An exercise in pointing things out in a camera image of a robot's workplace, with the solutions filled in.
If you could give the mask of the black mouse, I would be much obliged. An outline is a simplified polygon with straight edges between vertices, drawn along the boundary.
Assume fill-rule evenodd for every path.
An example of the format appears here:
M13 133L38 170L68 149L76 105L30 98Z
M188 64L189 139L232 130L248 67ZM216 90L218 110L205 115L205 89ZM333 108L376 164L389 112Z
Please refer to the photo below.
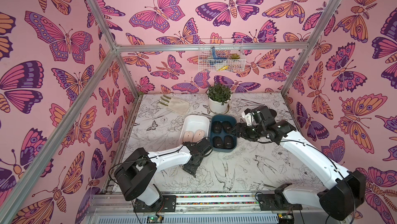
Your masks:
M222 122L222 128L225 133L229 134L230 131L233 129L233 125L229 121L223 121Z
M212 122L212 133L220 134L222 132L222 123L220 121Z
M233 149L235 147L235 141L232 136L225 136L224 137L224 149Z
M214 138L213 138L213 147L214 148L223 148L223 140L222 140L222 138L221 137L219 137L219 136L215 136Z

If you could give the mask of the pink mouse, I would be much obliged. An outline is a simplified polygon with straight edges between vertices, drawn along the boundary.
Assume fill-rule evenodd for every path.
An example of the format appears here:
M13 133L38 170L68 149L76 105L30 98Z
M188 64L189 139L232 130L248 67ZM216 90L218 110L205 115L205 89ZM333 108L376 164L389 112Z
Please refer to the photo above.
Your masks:
M195 132L192 142L194 142L194 143L199 142L204 137L206 137L206 132L204 130L198 130Z
M186 131L186 132L184 133L182 142L183 142L183 143L185 143L185 142L192 142L192 141L193 141L193 137L194 137L194 133L193 133L192 131Z

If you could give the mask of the teal storage box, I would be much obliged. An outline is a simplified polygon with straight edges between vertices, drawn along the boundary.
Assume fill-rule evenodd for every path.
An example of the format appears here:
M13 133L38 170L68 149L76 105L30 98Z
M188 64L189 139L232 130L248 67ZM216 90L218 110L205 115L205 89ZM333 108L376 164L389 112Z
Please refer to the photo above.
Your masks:
M237 137L232 135L231 133L229 133L229 134L225 133L223 129L222 129L222 132L220 134L212 133L212 122L214 122L214 121L220 121L221 123L223 121L229 121L233 126L235 126L237 124L237 120L234 117L230 116L230 115L214 115L212 120L211 120L210 133L209 134L210 134L210 143L211 143L212 147L213 147L213 138L215 136L219 136L219 137L222 138L223 145L224 145L224 137L225 136L232 136L234 138L234 141L235 141L235 147L233 149L224 149L224 148L214 148L213 147L213 150L216 151L216 152L230 153L237 146Z

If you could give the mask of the white storage tray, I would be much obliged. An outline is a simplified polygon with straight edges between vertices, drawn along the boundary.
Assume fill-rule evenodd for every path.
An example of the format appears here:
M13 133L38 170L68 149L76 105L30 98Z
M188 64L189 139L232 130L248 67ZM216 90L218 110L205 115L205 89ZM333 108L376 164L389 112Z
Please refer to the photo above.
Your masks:
M188 115L185 120L181 130L181 135L179 137L179 144L182 144L182 139L186 131L192 131L194 134L198 130L204 130L206 132L206 137L209 135L210 121L207 117L201 115Z

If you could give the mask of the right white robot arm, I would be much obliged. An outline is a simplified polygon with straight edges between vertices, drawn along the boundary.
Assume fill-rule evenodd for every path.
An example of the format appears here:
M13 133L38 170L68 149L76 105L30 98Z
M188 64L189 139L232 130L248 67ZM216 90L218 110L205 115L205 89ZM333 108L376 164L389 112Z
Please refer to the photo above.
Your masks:
M304 163L325 187L324 190L293 186L285 183L275 190L275 205L307 205L321 208L335 220L353 219L356 209L365 199L365 176L324 155L312 146L296 128L285 120L267 120L255 126L237 123L230 133L238 138L257 142L267 138L271 143L282 146Z

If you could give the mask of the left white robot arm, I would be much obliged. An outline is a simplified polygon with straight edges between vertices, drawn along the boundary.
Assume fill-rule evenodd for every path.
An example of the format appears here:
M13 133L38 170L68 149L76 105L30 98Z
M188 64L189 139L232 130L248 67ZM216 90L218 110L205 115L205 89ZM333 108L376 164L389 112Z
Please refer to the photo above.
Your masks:
M196 176L203 159L209 156L212 150L212 145L206 137L160 152L148 152L141 147L117 165L112 180L119 186L126 201L138 199L157 209L163 200L160 190L152 183L155 174L182 166L185 172Z

